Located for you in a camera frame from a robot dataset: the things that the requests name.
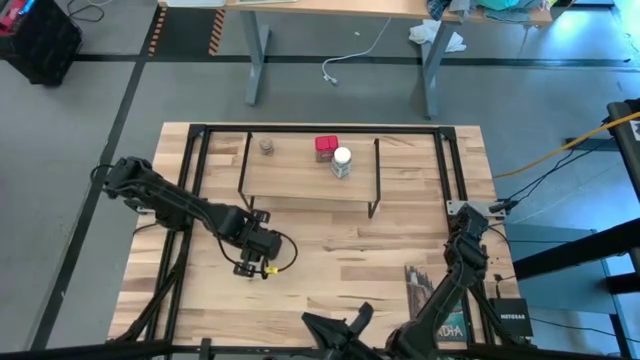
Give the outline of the grey metal mounting plate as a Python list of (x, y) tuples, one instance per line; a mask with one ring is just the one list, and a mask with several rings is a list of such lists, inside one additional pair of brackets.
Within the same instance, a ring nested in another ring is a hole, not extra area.
[(456, 215), (465, 205), (473, 208), (484, 217), (504, 218), (505, 207), (502, 202), (478, 202), (468, 200), (448, 200), (446, 209), (448, 215)]

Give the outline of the black metal stand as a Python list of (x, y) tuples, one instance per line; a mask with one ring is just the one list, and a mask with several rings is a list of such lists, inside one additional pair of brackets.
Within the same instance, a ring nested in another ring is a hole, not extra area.
[[(640, 201), (640, 98), (610, 103), (607, 111), (602, 128), (613, 135)], [(528, 280), (619, 253), (630, 255), (634, 270), (606, 276), (604, 289), (611, 295), (640, 293), (640, 218), (525, 257), (514, 263), (514, 269), (517, 279)]]

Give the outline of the bagel seasoning jar white lid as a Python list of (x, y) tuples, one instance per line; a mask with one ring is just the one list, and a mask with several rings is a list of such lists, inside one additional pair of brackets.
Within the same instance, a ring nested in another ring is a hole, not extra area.
[(351, 171), (352, 154), (346, 147), (338, 147), (331, 162), (331, 171), (338, 178), (346, 177)]

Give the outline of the wooden shelf black metal legs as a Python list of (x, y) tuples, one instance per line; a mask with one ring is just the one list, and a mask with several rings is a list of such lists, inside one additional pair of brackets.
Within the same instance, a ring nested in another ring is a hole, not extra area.
[[(264, 137), (274, 143), (273, 156), (261, 154), (259, 140)], [(329, 162), (316, 161), (313, 142), (304, 133), (248, 133), (237, 186), (245, 206), (253, 209), (257, 198), (359, 202), (372, 218), (381, 200), (380, 141), (344, 134), (340, 143), (351, 151), (352, 161), (342, 179)]]

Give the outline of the black Netgear switch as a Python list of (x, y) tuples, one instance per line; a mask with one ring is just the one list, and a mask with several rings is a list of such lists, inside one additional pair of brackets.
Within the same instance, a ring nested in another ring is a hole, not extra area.
[(490, 303), (503, 326), (514, 336), (533, 336), (529, 308), (522, 298), (491, 298)]

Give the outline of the white crumpled cloth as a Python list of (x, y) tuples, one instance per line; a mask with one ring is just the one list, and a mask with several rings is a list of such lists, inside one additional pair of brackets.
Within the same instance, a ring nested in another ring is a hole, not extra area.
[[(409, 29), (408, 39), (418, 45), (432, 44), (436, 38), (437, 32), (441, 26), (440, 21), (423, 20), (421, 25), (411, 27)], [(449, 43), (446, 46), (446, 53), (463, 52), (467, 48), (464, 39), (457, 32), (453, 32)]]

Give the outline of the black crate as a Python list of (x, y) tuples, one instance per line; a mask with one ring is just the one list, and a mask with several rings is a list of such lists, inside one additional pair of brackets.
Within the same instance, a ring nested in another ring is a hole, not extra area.
[(26, 0), (11, 30), (0, 36), (0, 59), (31, 84), (59, 86), (80, 49), (79, 26), (55, 0)]

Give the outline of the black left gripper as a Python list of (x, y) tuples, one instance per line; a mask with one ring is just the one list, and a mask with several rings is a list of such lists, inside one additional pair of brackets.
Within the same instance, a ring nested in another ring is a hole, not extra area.
[(263, 220), (270, 219), (269, 212), (239, 210), (239, 215), (239, 230), (233, 237), (233, 246), (240, 250), (240, 260), (235, 263), (233, 273), (247, 278), (257, 274), (267, 278), (269, 261), (274, 260), (280, 251), (281, 236), (261, 225)]

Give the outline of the red item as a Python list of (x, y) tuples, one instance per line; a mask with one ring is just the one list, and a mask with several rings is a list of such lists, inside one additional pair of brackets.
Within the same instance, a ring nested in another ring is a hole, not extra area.
[(12, 32), (11, 27), (20, 17), (26, 0), (0, 0), (0, 36)]

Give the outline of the red spice tin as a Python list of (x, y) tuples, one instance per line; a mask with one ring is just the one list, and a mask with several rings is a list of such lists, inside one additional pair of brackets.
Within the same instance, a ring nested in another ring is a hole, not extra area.
[(339, 139), (336, 135), (318, 136), (314, 139), (315, 158), (318, 163), (330, 162), (338, 148)]

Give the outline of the black metal table frame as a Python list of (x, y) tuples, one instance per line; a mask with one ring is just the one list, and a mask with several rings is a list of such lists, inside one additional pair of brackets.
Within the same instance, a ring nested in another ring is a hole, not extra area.
[(235, 350), (284, 351), (317, 356), (301, 316), (351, 320), (368, 302), (373, 319), (362, 333), (381, 348), (409, 317), (406, 265), (432, 283), (446, 271), (446, 202), (489, 200), (494, 186), (481, 132), (473, 126), (358, 126), (329, 124), (167, 123), (153, 169), (166, 180), (215, 203), (245, 207), (238, 180), (248, 133), (304, 133), (314, 139), (344, 134), (380, 141), (381, 200), (372, 218), (359, 202), (257, 198), (271, 228), (294, 240), (292, 267), (266, 280), (233, 274), (216, 239), (196, 224), (190, 235), (170, 234), (150, 216), (138, 219), (109, 336), (122, 335), (150, 300), (157, 283), (188, 252), (179, 290), (157, 315), (155, 337), (188, 350), (203, 339)]

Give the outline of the white flat box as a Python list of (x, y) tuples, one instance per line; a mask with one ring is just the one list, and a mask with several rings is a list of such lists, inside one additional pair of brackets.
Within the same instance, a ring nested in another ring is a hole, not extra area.
[(221, 8), (227, 0), (163, 0), (167, 7), (177, 8)]

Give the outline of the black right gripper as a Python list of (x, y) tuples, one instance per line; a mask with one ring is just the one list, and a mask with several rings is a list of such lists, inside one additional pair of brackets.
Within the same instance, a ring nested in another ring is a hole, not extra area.
[(345, 320), (327, 318), (305, 312), (301, 319), (319, 349), (324, 352), (324, 360), (391, 360), (381, 351), (371, 348), (359, 340), (374, 314), (373, 307), (364, 302), (352, 322), (352, 332)]

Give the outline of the Acadia postcard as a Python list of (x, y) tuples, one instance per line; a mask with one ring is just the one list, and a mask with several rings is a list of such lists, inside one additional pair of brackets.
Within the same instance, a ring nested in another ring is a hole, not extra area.
[[(410, 265), (404, 267), (409, 317), (415, 319), (435, 288), (426, 272)], [(468, 325), (462, 301), (458, 301), (437, 333), (439, 342), (466, 342)]]

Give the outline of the wooden desk grey legs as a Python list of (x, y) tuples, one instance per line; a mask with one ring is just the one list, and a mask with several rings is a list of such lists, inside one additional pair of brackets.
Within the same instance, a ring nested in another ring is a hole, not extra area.
[[(389, 19), (427, 20), (430, 18), (424, 0), (294, 0), (289, 2), (227, 0), (226, 5), (221, 8), (195, 9), (224, 9), (240, 14), (251, 61), (246, 90), (246, 103), (250, 106), (257, 103), (270, 35), (270, 28), (258, 23), (256, 17), (258, 12), (386, 17)], [(446, 12), (441, 19), (441, 26), (434, 42), (420, 47), (425, 99), (424, 116), (428, 119), (437, 115), (436, 74), (452, 33), (462, 23), (452, 13)]]

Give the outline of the black mat hazard stripes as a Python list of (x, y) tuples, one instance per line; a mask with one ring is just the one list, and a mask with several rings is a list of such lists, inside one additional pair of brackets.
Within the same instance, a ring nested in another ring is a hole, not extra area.
[(145, 49), (148, 57), (202, 58), (219, 51), (226, 11), (156, 7)]

